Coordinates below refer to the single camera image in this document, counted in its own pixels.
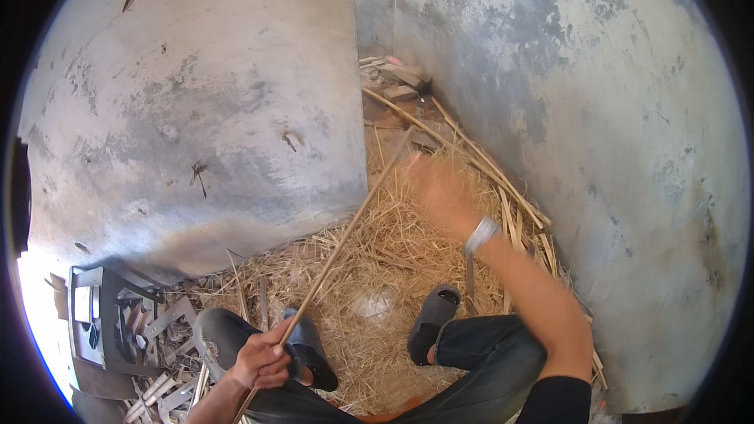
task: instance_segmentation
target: right hand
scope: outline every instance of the right hand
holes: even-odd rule
[[[406,172],[414,202],[425,219],[454,239],[466,242],[482,217],[476,214],[461,175],[447,163],[421,154],[410,156]]]
[[[290,356],[278,345],[293,317],[269,332],[252,334],[238,351],[236,363],[228,370],[246,388],[277,388],[288,380]]]

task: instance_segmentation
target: left hand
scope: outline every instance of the left hand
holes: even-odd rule
[[[278,345],[293,317],[266,333],[252,334],[238,351],[228,370],[233,380],[246,388],[278,388],[288,380],[290,356]]]

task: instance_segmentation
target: leg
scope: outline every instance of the leg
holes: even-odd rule
[[[506,422],[523,406],[547,359],[515,315],[450,321],[436,344],[437,364],[469,373],[395,422]]]
[[[256,333],[257,329],[226,309],[210,308],[199,313],[194,322],[194,343],[214,381],[233,366],[240,348]],[[292,354],[293,349],[287,345],[286,352]],[[260,423],[359,422],[295,380],[260,391],[247,415]]]

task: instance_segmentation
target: black slide sandal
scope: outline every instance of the black slide sandal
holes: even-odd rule
[[[288,306],[283,312],[283,320],[295,316],[297,311],[297,306]],[[301,316],[301,320],[293,328],[287,343],[296,351],[296,357],[300,364],[309,367],[309,370],[311,370],[311,375],[314,377],[311,388],[324,391],[335,391],[338,388],[338,377],[327,364],[320,335],[308,314],[304,313]]]
[[[429,365],[427,353],[437,340],[439,329],[453,319],[460,304],[461,294],[451,285],[438,285],[429,293],[409,335],[409,353],[415,364]]]

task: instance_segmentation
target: concrete wall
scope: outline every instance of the concrete wall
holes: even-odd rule
[[[751,190],[730,72],[694,0],[396,0],[390,20],[391,52],[434,76],[555,220],[609,408],[687,403],[738,294]]]
[[[356,0],[359,57],[383,56],[393,48],[395,0]]]
[[[66,0],[24,98],[30,248],[170,283],[343,219],[355,26],[353,0]]]

